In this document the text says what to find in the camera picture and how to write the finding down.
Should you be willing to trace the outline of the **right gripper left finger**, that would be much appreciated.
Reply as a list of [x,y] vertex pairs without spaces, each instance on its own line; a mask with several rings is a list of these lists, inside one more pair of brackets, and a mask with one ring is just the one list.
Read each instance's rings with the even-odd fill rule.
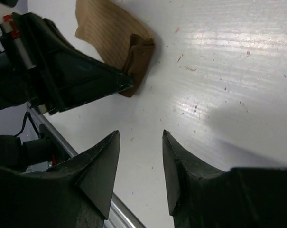
[[0,166],[0,228],[74,228],[77,211],[65,206],[80,202],[75,175],[49,169],[23,174]]

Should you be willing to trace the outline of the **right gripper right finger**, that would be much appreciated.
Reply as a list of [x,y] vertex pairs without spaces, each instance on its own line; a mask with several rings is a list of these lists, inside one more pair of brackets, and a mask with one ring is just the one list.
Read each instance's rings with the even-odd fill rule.
[[222,171],[162,136],[169,215],[176,228],[287,228],[287,168]]

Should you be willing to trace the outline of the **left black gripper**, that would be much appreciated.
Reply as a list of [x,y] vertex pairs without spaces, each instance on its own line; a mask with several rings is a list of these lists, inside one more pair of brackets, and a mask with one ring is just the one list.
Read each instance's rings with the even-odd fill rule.
[[0,110],[30,102],[53,115],[132,88],[133,79],[74,48],[34,13],[0,20]]

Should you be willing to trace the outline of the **brown sock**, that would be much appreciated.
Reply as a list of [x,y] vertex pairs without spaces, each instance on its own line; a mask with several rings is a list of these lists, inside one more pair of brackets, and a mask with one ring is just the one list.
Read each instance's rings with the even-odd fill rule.
[[133,79],[133,88],[120,94],[132,97],[139,89],[156,44],[150,30],[110,0],[78,0],[75,36],[91,44],[101,59]]

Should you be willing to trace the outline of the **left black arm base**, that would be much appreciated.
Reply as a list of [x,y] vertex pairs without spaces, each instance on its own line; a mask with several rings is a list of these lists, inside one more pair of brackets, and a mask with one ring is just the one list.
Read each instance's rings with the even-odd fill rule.
[[70,159],[67,150],[44,124],[39,126],[36,140],[21,142],[19,137],[0,135],[0,166],[25,172],[31,165],[43,162],[60,164]]

